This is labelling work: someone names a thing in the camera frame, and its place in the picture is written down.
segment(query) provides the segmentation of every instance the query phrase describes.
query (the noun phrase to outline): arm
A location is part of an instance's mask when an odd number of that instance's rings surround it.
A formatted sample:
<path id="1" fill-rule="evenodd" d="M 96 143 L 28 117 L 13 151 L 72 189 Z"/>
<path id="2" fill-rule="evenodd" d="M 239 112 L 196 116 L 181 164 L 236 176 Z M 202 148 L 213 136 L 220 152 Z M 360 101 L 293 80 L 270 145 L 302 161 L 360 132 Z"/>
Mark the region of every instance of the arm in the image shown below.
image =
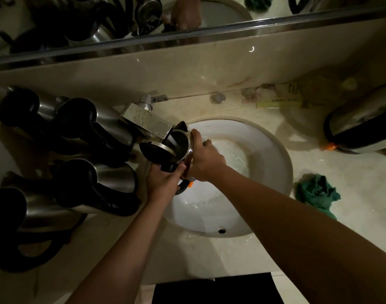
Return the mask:
<path id="1" fill-rule="evenodd" d="M 386 303 L 386 253 L 312 207 L 226 166 L 195 138 L 188 177 L 214 184 L 311 303 Z"/>
<path id="2" fill-rule="evenodd" d="M 151 243 L 162 214 L 178 188 L 186 166 L 172 174 L 151 164 L 146 184 L 147 202 L 125 233 L 94 267 L 67 304 L 133 304 L 140 286 Z"/>

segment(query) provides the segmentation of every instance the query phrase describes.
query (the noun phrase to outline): wall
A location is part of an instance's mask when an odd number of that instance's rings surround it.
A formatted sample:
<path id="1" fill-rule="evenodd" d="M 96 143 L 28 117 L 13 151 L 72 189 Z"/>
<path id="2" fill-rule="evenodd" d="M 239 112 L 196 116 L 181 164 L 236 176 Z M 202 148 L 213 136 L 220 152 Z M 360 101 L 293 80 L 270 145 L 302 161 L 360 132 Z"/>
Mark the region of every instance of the wall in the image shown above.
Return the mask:
<path id="1" fill-rule="evenodd" d="M 386 19 L 370 20 L 21 68 L 0 72 L 0 86 L 87 97 L 109 105 L 136 100 L 142 92 L 177 98 L 237 90 L 341 64 L 385 27 Z"/>

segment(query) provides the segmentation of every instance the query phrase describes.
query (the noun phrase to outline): forearm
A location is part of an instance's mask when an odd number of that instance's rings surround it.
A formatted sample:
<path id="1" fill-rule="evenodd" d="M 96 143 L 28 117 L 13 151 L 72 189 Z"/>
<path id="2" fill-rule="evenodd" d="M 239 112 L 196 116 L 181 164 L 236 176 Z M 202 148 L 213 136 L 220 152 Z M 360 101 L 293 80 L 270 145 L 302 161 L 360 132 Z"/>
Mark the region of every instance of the forearm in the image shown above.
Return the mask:
<path id="1" fill-rule="evenodd" d="M 67 304 L 134 303 L 166 202 L 149 201 Z"/>
<path id="2" fill-rule="evenodd" d="M 211 173 L 211 183 L 310 303 L 386 302 L 382 250 L 312 207 L 227 166 Z"/>

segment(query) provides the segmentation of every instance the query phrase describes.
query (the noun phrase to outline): black pants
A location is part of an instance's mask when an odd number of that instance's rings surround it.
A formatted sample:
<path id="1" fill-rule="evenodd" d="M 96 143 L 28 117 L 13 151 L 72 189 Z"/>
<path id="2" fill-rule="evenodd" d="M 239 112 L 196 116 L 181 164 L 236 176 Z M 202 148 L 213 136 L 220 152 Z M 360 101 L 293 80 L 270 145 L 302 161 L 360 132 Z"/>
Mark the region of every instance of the black pants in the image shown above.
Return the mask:
<path id="1" fill-rule="evenodd" d="M 169 282 L 155 286 L 152 304 L 283 304 L 270 273 Z"/>

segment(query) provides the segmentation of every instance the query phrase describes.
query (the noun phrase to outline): person's left arm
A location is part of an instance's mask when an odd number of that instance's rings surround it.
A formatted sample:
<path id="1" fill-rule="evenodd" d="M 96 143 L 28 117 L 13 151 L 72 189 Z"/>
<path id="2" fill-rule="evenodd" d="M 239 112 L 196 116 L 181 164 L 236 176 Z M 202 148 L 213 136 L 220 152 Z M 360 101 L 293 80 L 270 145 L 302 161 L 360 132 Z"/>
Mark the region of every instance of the person's left arm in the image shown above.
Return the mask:
<path id="1" fill-rule="evenodd" d="M 178 188 L 186 166 L 165 173 L 151 164 L 146 178 L 147 202 L 125 233 L 94 267 L 67 304 L 133 304 L 163 212 Z"/>

